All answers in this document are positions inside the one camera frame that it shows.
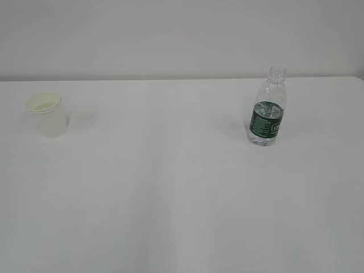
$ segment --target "water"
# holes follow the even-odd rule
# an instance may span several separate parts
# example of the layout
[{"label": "water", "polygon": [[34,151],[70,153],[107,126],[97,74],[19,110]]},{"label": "water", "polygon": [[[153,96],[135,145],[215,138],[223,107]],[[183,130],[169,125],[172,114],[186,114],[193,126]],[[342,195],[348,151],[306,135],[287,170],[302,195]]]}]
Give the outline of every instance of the water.
[{"label": "water", "polygon": [[269,136],[264,138],[254,134],[251,131],[252,125],[247,131],[247,137],[251,142],[260,146],[269,146],[275,142],[277,137],[280,121],[282,120],[284,110],[273,102],[261,101],[254,106],[252,117],[256,119],[253,131],[257,134]]}]

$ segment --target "white cup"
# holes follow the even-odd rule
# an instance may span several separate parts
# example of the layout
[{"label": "white cup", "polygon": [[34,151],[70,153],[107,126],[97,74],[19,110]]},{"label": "white cup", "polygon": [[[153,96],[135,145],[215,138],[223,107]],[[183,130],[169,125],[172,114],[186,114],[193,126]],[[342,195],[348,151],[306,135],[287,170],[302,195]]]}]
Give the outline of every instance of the white cup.
[{"label": "white cup", "polygon": [[35,117],[38,131],[47,138],[58,137],[67,130],[62,98],[54,92],[41,93],[29,98],[28,111]]}]

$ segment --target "white table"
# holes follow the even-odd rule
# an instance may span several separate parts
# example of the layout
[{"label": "white table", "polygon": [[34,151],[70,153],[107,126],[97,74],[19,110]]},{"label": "white table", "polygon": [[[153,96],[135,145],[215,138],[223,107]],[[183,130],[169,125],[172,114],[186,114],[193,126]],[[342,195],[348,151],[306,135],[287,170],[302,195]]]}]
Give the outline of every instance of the white table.
[{"label": "white table", "polygon": [[[0,83],[0,272],[364,272],[364,82],[289,78],[259,147],[263,81]],[[24,109],[49,90],[55,139]]]}]

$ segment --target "cup rim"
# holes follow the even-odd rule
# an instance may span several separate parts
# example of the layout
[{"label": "cup rim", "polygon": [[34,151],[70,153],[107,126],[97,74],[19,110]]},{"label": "cup rim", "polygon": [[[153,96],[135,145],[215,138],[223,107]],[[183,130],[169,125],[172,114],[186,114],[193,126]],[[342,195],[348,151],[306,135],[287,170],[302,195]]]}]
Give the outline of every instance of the cup rim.
[{"label": "cup rim", "polygon": [[[62,97],[56,92],[43,92],[30,97],[26,103],[26,107],[30,113],[43,114],[49,112],[60,105]],[[51,106],[37,110],[37,106],[47,102],[54,102]]]}]

